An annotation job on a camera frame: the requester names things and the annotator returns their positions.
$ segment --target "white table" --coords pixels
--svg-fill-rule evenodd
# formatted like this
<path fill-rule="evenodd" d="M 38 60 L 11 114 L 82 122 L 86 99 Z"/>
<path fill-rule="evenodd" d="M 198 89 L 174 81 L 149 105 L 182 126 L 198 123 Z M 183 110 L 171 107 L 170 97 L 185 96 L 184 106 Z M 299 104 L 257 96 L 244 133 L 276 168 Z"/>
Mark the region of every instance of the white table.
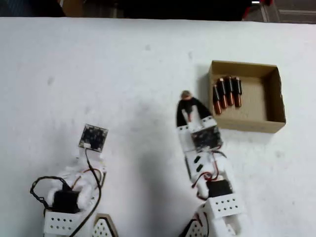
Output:
<path fill-rule="evenodd" d="M 286 126 L 222 130 L 223 151 L 256 237 L 315 236 L 316 25 L 1 18 L 0 34 L 1 236 L 41 236 L 29 188 L 71 162 L 85 123 L 110 130 L 100 210 L 119 235 L 177 236 L 201 202 L 175 109 L 183 89 L 207 101 L 211 60 L 278 65 Z"/>

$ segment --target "open cardboard box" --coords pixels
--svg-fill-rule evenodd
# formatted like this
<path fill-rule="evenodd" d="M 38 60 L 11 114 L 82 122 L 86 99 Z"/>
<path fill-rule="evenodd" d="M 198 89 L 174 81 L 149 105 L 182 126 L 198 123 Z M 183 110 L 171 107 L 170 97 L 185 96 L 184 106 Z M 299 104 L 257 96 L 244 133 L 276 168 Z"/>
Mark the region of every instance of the open cardboard box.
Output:
<path fill-rule="evenodd" d="M 286 123 L 281 93 L 281 79 L 274 65 L 212 61 L 210 75 L 210 110 L 220 128 L 275 133 Z M 216 115 L 213 84 L 224 76 L 241 79 L 241 107 L 228 107 Z"/>

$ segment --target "white plastic bracket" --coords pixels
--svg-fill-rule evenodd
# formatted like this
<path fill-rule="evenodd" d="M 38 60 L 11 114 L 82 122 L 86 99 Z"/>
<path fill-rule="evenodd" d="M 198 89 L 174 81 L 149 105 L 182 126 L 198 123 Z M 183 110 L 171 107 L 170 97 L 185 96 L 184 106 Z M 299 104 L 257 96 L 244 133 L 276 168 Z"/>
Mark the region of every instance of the white plastic bracket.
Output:
<path fill-rule="evenodd" d="M 80 214 L 47 211 L 45 213 L 44 233 L 69 236 L 80 222 Z"/>
<path fill-rule="evenodd" d="M 245 206 L 236 194 L 211 197 L 206 201 L 214 215 L 214 219 L 245 213 Z"/>

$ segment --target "black circuit board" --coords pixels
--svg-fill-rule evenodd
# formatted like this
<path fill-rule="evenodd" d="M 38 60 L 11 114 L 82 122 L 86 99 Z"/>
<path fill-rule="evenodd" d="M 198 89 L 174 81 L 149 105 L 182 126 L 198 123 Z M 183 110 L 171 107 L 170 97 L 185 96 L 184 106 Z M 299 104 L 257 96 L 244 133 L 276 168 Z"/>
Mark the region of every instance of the black circuit board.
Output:
<path fill-rule="evenodd" d="M 102 152 L 108 130 L 86 124 L 79 141 L 79 147 L 84 148 L 84 143 L 90 144 L 90 149 L 96 152 Z"/>
<path fill-rule="evenodd" d="M 218 148 L 223 144 L 217 126 L 191 133 L 191 137 L 197 152 Z"/>

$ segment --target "cable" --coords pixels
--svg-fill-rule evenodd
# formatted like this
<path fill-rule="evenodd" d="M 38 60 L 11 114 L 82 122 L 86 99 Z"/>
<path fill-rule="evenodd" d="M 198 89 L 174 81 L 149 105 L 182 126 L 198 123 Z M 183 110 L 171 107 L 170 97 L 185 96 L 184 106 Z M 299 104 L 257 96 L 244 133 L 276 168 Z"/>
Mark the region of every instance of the cable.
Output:
<path fill-rule="evenodd" d="M 206 236 L 206 237 L 208 237 L 208 235 L 209 235 L 209 223 L 208 223 L 208 217 L 207 217 L 206 212 L 203 212 L 203 213 L 204 213 L 204 216 L 205 216 L 205 218 L 206 218 L 206 223 L 207 223 L 207 236 Z"/>
<path fill-rule="evenodd" d="M 93 170 L 96 170 L 96 171 L 99 172 L 99 174 L 100 174 L 100 179 L 98 179 L 98 180 L 99 180 L 99 182 L 101 182 L 101 177 L 102 177 L 101 171 L 100 171 L 99 169 L 93 169 Z M 76 183 L 78 182 L 78 180 L 79 180 L 80 178 L 81 178 L 81 176 L 79 176 L 79 177 L 75 180 L 74 184 L 71 186 L 71 189 L 74 189 Z"/>
<path fill-rule="evenodd" d="M 202 177 L 203 175 L 205 175 L 205 174 L 208 174 L 208 175 L 210 175 L 211 176 L 211 178 L 212 178 L 212 173 L 210 173 L 210 172 L 203 172 L 203 173 L 201 173 L 200 175 L 199 175 L 199 177 L 197 178 L 197 180 L 192 184 L 192 188 L 194 188 L 196 185 L 197 185 L 197 183 L 198 183 L 198 180 L 200 179 L 200 177 Z"/>
<path fill-rule="evenodd" d="M 216 176 L 215 176 L 215 178 L 214 178 L 214 179 L 211 179 L 211 181 L 212 181 L 212 180 L 217 180 L 218 175 L 219 175 L 219 170 L 218 170 L 217 162 L 216 162 L 216 159 L 215 159 L 215 156 L 214 156 L 214 153 L 213 153 L 213 152 L 212 152 L 212 156 L 213 156 L 214 163 L 215 163 Z"/>
<path fill-rule="evenodd" d="M 45 209 L 50 210 L 51 208 L 48 206 L 48 203 L 45 201 L 44 197 L 39 197 L 35 192 L 34 192 L 34 188 L 36 187 L 36 185 L 38 184 L 38 182 L 40 180 L 43 179 L 56 179 L 56 180 L 60 180 L 63 183 L 63 189 L 68 189 L 71 190 L 71 188 L 69 187 L 69 185 L 67 184 L 67 182 L 61 178 L 61 177 L 57 177 L 57 176 L 42 176 L 40 178 L 38 178 L 36 181 L 33 182 L 31 189 L 30 189 L 30 194 L 32 194 L 39 202 L 43 203 Z"/>
<path fill-rule="evenodd" d="M 97 186 L 98 186 L 98 189 L 99 189 L 99 197 L 98 197 L 98 200 L 97 202 L 95 203 L 93 209 L 90 211 L 90 213 L 86 216 L 86 218 L 78 225 L 78 227 L 72 232 L 72 234 L 69 236 L 69 237 L 74 237 L 75 234 L 78 233 L 78 231 L 84 226 L 84 224 L 87 222 L 87 220 L 91 217 L 91 215 L 93 214 L 93 212 L 95 211 L 95 209 L 97 208 L 97 206 L 99 205 L 99 202 L 101 200 L 101 185 L 100 185 L 100 182 L 98 180 L 98 177 L 97 175 L 95 174 L 94 172 L 94 168 L 91 166 L 90 164 L 90 161 L 89 161 L 89 158 L 88 158 L 88 155 L 87 155 L 87 148 L 84 149 L 84 153 L 85 153 L 85 157 L 87 158 L 87 163 L 88 163 L 88 166 L 89 166 L 89 169 L 91 170 L 94 178 L 95 178 L 95 181 L 97 182 Z"/>

